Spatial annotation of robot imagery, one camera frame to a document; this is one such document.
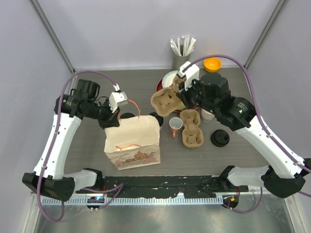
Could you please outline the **paper takeout bag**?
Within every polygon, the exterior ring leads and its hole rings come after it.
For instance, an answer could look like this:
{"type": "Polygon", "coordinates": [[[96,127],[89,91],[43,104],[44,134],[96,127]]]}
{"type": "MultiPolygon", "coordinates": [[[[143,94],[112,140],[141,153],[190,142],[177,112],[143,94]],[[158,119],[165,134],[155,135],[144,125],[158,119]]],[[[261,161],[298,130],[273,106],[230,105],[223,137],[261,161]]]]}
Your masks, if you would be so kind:
{"type": "Polygon", "coordinates": [[[117,117],[118,127],[106,128],[104,153],[118,170],[159,164],[160,126],[154,116],[117,117]]]}

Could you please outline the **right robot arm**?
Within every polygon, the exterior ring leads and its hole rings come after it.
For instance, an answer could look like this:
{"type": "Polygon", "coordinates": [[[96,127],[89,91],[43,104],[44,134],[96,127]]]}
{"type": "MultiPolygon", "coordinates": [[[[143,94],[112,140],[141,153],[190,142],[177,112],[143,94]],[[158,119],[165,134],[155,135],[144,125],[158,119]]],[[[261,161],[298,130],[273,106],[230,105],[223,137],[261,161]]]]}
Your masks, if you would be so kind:
{"type": "Polygon", "coordinates": [[[226,78],[218,73],[205,74],[201,79],[177,74],[177,80],[176,95],[187,107],[198,106],[213,114],[218,122],[246,139],[269,163],[255,168],[228,166],[219,180],[222,190],[229,192],[241,185],[257,186],[280,198],[301,191],[306,182],[305,169],[311,167],[310,159],[294,154],[268,131],[250,101],[231,95],[226,78]]]}

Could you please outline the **stack of white paper cups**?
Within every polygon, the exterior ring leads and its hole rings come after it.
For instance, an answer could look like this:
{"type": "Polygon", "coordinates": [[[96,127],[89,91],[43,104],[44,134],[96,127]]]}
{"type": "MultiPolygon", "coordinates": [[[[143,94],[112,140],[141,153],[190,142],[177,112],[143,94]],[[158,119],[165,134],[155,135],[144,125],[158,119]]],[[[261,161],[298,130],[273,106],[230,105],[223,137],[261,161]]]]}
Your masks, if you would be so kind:
{"type": "Polygon", "coordinates": [[[201,109],[201,119],[205,122],[210,122],[214,119],[214,114],[207,110],[201,109]]]}

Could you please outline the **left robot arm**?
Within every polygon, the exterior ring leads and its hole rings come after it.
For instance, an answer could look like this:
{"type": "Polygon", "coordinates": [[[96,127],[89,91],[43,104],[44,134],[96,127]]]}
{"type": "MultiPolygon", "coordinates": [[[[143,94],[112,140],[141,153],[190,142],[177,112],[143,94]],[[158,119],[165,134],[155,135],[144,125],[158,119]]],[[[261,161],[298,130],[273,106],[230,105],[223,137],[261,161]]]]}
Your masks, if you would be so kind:
{"type": "Polygon", "coordinates": [[[24,173],[22,183],[42,196],[66,202],[76,191],[87,188],[100,193],[104,187],[101,171],[85,168],[64,174],[65,161],[73,137],[83,118],[98,121],[102,129],[118,127],[118,103],[126,99],[118,84],[104,103],[98,102],[100,86],[89,80],[79,80],[76,89],[56,100],[51,133],[42,156],[33,172],[24,173]]]}

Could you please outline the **black cup lid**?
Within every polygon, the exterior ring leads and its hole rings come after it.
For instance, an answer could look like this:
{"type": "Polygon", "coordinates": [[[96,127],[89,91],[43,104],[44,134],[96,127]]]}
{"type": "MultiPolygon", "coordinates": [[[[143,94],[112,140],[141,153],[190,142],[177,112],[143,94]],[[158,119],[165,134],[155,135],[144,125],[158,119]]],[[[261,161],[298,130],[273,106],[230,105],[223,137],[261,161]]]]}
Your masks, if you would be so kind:
{"type": "Polygon", "coordinates": [[[156,112],[151,112],[149,115],[153,116],[157,119],[159,127],[161,128],[163,123],[164,123],[164,118],[162,116],[158,115],[156,112]]]}
{"type": "Polygon", "coordinates": [[[135,115],[133,113],[123,113],[120,116],[120,119],[127,119],[127,118],[132,118],[132,117],[135,117],[135,115]]]}

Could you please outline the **black cup lids stack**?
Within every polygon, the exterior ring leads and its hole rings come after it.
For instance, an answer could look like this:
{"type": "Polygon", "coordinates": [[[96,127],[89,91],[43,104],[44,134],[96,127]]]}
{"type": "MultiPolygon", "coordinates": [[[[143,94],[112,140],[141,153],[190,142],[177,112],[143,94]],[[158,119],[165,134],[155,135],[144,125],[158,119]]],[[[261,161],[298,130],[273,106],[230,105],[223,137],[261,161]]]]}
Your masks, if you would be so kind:
{"type": "Polygon", "coordinates": [[[218,129],[212,133],[210,140],[213,145],[221,148],[229,143],[230,137],[226,131],[218,129]]]}

